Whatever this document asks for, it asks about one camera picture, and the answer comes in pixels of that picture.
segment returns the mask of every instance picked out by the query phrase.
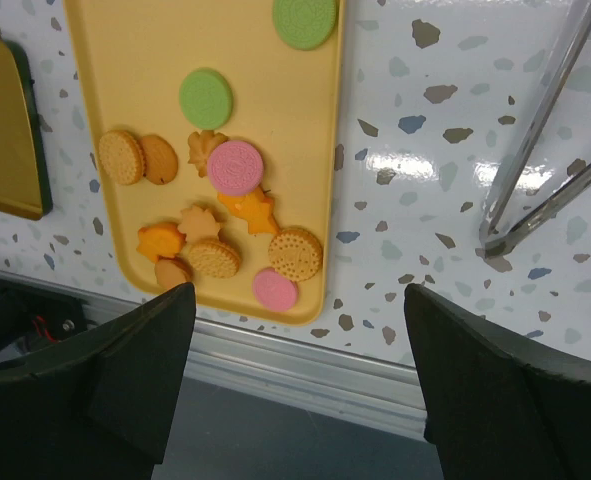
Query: pink sandwich cookie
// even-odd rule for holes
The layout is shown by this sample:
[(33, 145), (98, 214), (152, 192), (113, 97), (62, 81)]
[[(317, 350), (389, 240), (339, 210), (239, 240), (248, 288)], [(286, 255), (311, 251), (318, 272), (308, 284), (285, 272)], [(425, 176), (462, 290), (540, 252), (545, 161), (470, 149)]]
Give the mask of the pink sandwich cookie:
[(297, 303), (297, 285), (272, 268), (261, 270), (253, 279), (255, 298), (269, 310), (285, 312)]
[(250, 143), (222, 143), (208, 157), (208, 179), (215, 190), (241, 197), (255, 190), (264, 176), (262, 156)]

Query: biscuit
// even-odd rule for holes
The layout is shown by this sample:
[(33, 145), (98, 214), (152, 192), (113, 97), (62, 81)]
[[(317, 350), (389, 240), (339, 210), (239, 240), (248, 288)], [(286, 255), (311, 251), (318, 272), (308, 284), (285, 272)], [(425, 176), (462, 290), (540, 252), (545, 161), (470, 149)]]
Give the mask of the biscuit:
[(297, 303), (297, 285), (272, 268), (265, 268), (253, 279), (253, 294), (259, 303), (274, 312), (285, 312)]
[(264, 176), (262, 156), (248, 142), (234, 140), (213, 150), (206, 165), (211, 185), (220, 193), (240, 197), (255, 190)]
[(160, 257), (174, 258), (184, 245), (186, 239), (172, 222), (161, 222), (150, 227), (142, 227), (137, 232), (139, 245), (137, 251), (157, 263)]
[(146, 135), (139, 141), (144, 152), (144, 176), (155, 185), (165, 185), (177, 175), (177, 154), (158, 135)]
[(200, 177), (203, 178), (208, 173), (206, 165), (213, 150), (227, 141), (226, 135), (215, 133), (213, 130), (204, 130), (202, 133), (193, 132), (188, 136), (188, 163), (195, 165)]
[(128, 132), (111, 130), (99, 139), (99, 161), (108, 176), (120, 185), (137, 183), (144, 175), (144, 153)]
[(191, 246), (188, 261), (199, 273), (215, 278), (230, 278), (239, 270), (242, 259), (225, 243), (205, 239)]
[(177, 259), (160, 258), (155, 263), (157, 284), (165, 291), (192, 280), (188, 267)]
[(217, 199), (224, 204), (234, 217), (248, 222), (248, 233), (270, 233), (276, 235), (279, 226), (273, 217), (274, 201), (264, 195), (262, 187), (257, 187), (251, 193), (241, 197), (231, 197), (223, 193), (217, 194)]
[(222, 224), (215, 220), (213, 213), (209, 209), (193, 205), (191, 208), (185, 208), (180, 213), (182, 214), (182, 221), (177, 229), (186, 234), (188, 243), (195, 243), (203, 238), (218, 239)]
[(275, 271), (293, 282), (302, 282), (322, 268), (322, 246), (312, 233), (287, 228), (268, 246), (268, 260)]

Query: terrazzo surface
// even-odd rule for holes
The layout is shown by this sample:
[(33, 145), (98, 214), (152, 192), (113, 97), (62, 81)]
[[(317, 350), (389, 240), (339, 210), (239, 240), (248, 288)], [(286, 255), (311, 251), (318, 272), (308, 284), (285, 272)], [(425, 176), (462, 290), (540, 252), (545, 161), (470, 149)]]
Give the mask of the terrazzo surface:
[[(482, 204), (516, 148), (574, 21), (569, 1), (347, 2), (331, 265), (323, 314), (284, 328), (202, 317), (412, 365), (403, 290), (591, 360), (591, 188), (506, 257), (480, 256)], [(0, 0), (0, 36), (26, 50), (55, 208), (0, 213), (0, 270), (141, 302), (110, 226), (60, 0)], [(510, 222), (591, 161), (591, 37), (507, 211)]]

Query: orange cookie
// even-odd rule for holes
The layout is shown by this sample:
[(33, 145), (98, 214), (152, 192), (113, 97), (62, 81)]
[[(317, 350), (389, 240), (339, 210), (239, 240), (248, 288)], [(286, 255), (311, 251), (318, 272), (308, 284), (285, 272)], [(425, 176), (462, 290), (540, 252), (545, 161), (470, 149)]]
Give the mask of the orange cookie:
[(287, 228), (268, 246), (272, 267), (293, 282), (302, 282), (322, 268), (322, 246), (303, 228)]
[(153, 263), (157, 263), (160, 257), (175, 257), (186, 244), (184, 235), (177, 230), (177, 225), (171, 222), (142, 227), (137, 236), (137, 251)]
[(200, 240), (188, 251), (188, 261), (198, 272), (215, 278), (230, 278), (239, 270), (242, 259), (223, 242)]
[(137, 183), (144, 175), (142, 148), (130, 133), (111, 130), (99, 139), (99, 162), (109, 177), (120, 185)]
[(226, 135), (215, 133), (213, 130), (203, 130), (202, 133), (193, 132), (189, 135), (188, 163), (195, 165), (200, 177), (207, 175), (206, 165), (208, 164), (208, 157), (213, 153), (213, 150), (227, 141), (228, 137)]
[(186, 234), (188, 243), (195, 243), (203, 238), (218, 238), (222, 224), (215, 221), (209, 209), (193, 205), (182, 210), (181, 214), (182, 221), (177, 229)]
[(172, 290), (177, 285), (192, 280), (188, 267), (179, 260), (160, 258), (155, 263), (155, 278), (164, 290)]
[(177, 154), (158, 135), (146, 135), (139, 141), (144, 151), (144, 176), (155, 185), (165, 185), (177, 175)]
[(264, 195), (262, 187), (257, 187), (242, 197), (218, 193), (217, 199), (224, 204), (231, 215), (248, 222), (248, 233), (251, 235), (256, 233), (276, 235), (279, 232), (279, 226), (273, 217), (274, 201)]

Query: round biscuit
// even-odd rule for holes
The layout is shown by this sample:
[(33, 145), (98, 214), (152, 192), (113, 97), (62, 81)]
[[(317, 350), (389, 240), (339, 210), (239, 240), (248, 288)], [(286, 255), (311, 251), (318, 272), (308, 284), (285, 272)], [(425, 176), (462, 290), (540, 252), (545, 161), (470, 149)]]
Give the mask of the round biscuit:
[(99, 161), (104, 171), (120, 185), (137, 183), (144, 175), (144, 154), (128, 132), (111, 130), (99, 139)]
[(293, 282), (303, 282), (322, 268), (323, 250), (312, 233), (287, 228), (273, 237), (268, 260), (275, 271)]
[(215, 278), (230, 278), (239, 270), (241, 258), (232, 247), (215, 239), (194, 243), (188, 261), (198, 272)]
[(165, 185), (177, 175), (177, 154), (173, 147), (158, 135), (146, 135), (139, 141), (144, 152), (144, 176), (155, 185)]

